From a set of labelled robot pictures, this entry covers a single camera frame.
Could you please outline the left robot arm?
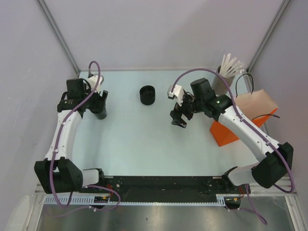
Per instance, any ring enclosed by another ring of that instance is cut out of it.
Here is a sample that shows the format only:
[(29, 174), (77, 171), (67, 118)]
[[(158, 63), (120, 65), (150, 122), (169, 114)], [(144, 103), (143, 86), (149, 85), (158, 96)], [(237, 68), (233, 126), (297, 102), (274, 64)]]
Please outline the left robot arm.
[(102, 169), (81, 170), (72, 161), (77, 130), (85, 111), (90, 110), (98, 119), (107, 116), (108, 91), (101, 91), (102, 83), (103, 76), (98, 75), (67, 80), (67, 91), (57, 105), (57, 127), (50, 149), (34, 166), (45, 193), (82, 192), (87, 185), (98, 193), (106, 188)]

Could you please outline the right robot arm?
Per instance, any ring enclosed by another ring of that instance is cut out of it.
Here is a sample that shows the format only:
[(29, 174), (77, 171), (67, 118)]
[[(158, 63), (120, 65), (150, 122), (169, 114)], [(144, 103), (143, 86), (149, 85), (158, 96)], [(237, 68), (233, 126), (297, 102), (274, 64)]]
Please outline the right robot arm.
[(232, 131), (253, 153), (257, 163), (228, 170), (222, 188), (233, 193), (239, 185), (258, 183), (268, 189), (275, 186), (292, 168), (294, 149), (291, 144), (279, 143), (265, 134), (249, 120), (227, 95), (217, 96), (205, 78), (191, 83), (193, 93), (186, 92), (180, 85), (170, 85), (168, 98), (177, 99), (170, 112), (172, 124), (185, 128), (185, 116), (191, 120), (196, 113), (204, 113)]

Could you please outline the grey straw holder cup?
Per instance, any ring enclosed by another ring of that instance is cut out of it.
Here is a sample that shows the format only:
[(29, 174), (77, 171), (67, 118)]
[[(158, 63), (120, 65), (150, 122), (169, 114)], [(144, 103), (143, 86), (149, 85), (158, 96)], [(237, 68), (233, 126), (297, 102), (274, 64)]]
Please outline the grey straw holder cup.
[[(223, 79), (228, 84), (228, 86), (230, 87), (233, 83), (234, 78), (235, 78), (235, 76), (232, 76), (230, 78), (224, 77)], [(228, 93), (228, 89), (227, 89), (226, 85), (221, 80), (221, 78), (219, 78), (218, 76), (214, 77), (212, 89), (214, 90), (215, 94), (218, 95), (218, 96)]]

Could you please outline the white straws bundle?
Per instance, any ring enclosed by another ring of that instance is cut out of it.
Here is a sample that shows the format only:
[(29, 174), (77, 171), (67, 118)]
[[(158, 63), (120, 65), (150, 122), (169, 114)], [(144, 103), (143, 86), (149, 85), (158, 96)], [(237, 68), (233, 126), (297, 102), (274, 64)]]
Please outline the white straws bundle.
[(224, 78), (231, 78), (244, 70), (244, 63), (237, 60), (236, 57), (231, 58), (231, 54), (224, 54), (220, 66), (219, 74)]

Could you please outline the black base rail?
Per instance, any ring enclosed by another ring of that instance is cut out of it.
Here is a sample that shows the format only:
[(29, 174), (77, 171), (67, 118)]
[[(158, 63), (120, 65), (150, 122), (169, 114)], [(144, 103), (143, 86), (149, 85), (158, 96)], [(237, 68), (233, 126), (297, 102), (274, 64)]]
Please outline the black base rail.
[(246, 193), (244, 184), (212, 176), (113, 176), (98, 185), (110, 185), (126, 203), (207, 203), (216, 202), (217, 194)]

